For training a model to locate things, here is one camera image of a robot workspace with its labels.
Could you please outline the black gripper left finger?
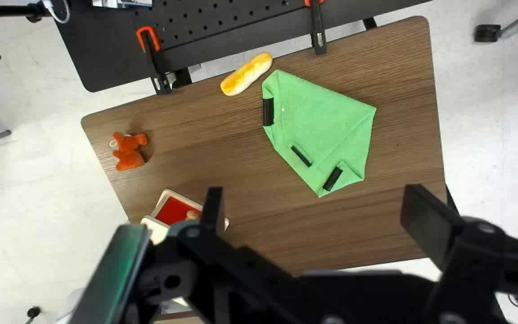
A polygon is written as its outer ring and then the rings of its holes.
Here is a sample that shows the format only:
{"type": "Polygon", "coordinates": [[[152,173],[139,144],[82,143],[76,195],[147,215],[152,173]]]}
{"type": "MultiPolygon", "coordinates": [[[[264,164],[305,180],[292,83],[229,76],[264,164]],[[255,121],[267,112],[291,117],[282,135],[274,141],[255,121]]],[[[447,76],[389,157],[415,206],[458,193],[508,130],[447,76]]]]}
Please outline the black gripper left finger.
{"type": "Polygon", "coordinates": [[[204,238],[215,238],[224,229],[220,188],[206,191],[199,227],[204,238]]]}

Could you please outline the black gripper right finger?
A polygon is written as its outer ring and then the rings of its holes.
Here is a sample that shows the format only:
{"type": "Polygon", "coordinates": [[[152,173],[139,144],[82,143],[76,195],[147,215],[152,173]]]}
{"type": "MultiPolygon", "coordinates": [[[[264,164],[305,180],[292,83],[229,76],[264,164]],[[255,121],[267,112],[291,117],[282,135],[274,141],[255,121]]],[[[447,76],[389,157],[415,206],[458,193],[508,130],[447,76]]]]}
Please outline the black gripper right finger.
{"type": "Polygon", "coordinates": [[[424,256],[443,269],[452,240],[463,231],[465,222],[425,188],[411,184],[402,193],[400,225],[424,256]]]}

